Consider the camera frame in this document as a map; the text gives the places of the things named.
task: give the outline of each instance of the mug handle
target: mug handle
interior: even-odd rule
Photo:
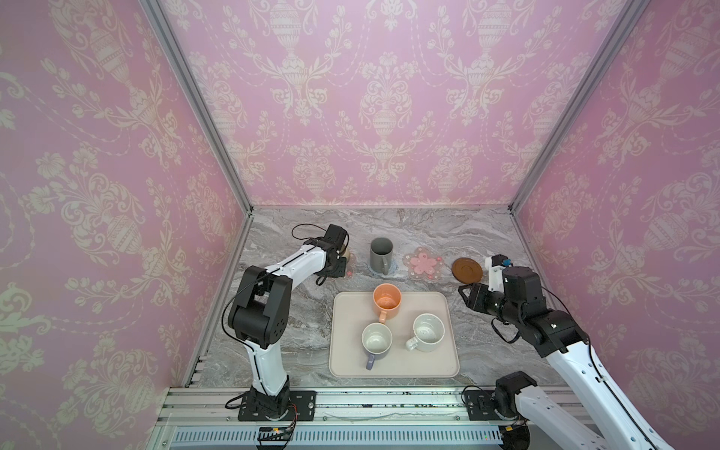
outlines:
[[[417,347],[418,347],[418,338],[416,338],[414,336],[412,338],[408,339],[408,342],[405,343],[405,348],[408,351],[413,351]]]

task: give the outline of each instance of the mug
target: mug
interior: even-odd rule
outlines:
[[[392,345],[392,332],[384,323],[371,323],[362,332],[362,346],[365,348],[367,363],[365,369],[371,370],[377,359],[387,355]]]
[[[400,311],[402,295],[400,294],[400,289],[394,284],[380,284],[372,292],[372,299],[373,308],[380,323],[385,323],[387,319],[392,319]]]
[[[413,337],[405,343],[409,351],[433,351],[445,336],[445,324],[434,314],[420,314],[413,322]]]
[[[392,241],[388,238],[375,238],[370,243],[370,269],[378,274],[387,275],[392,264]]]

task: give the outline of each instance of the tray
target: tray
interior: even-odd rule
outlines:
[[[330,336],[330,372],[336,377],[433,377],[452,378],[460,371],[448,302],[440,292],[403,292],[400,311],[385,325],[392,331],[387,356],[365,369],[367,356],[360,341],[363,329],[377,322],[372,309],[372,292],[341,292],[335,297],[333,329]],[[430,312],[445,324],[445,337],[435,351],[408,351],[405,342],[413,337],[413,321]]]

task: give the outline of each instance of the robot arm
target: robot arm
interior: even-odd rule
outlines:
[[[290,293],[312,274],[320,279],[344,276],[347,259],[341,254],[347,237],[342,227],[330,225],[323,237],[306,240],[279,263],[250,266],[243,274],[228,325],[246,346],[252,368],[253,384],[244,401],[268,418],[285,414],[289,402],[289,377],[277,341],[287,327]]]
[[[529,267],[511,266],[502,255],[489,258],[486,265],[490,286],[474,283],[458,289],[465,305],[517,327],[518,335],[572,388],[605,439],[552,402],[524,372],[495,383],[500,414],[532,420],[565,450],[672,450],[599,362],[588,335],[572,316],[546,307],[538,274]]]

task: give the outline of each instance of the marble countertop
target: marble countertop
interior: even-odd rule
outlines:
[[[287,257],[301,242],[290,235],[296,224],[309,222],[326,227],[334,223],[350,235],[350,252],[356,261],[352,276],[328,279],[316,286],[314,278],[293,290],[290,320],[279,343],[285,370],[292,386],[402,386],[428,384],[494,385],[506,374],[522,370],[540,384],[564,383],[534,348],[522,340],[513,345],[502,342],[490,327],[490,317],[469,310],[457,293],[460,283],[450,265],[460,257],[482,263],[486,256],[503,253],[516,265],[529,265],[510,215],[504,207],[468,209],[358,209],[358,210],[255,210],[243,254],[238,262],[228,301],[250,265],[267,266]],[[300,227],[301,237],[322,235],[321,230]],[[385,236],[394,244],[397,269],[388,276],[373,274],[368,267],[373,238]],[[418,246],[442,256],[437,281],[413,281],[402,258]],[[402,291],[438,291],[448,300],[460,372],[453,378],[337,378],[328,368],[333,300],[339,292],[372,291],[390,282]],[[508,327],[507,336],[514,333]],[[242,345],[229,339],[218,324],[201,372],[203,387],[245,387],[251,383],[250,364]]]

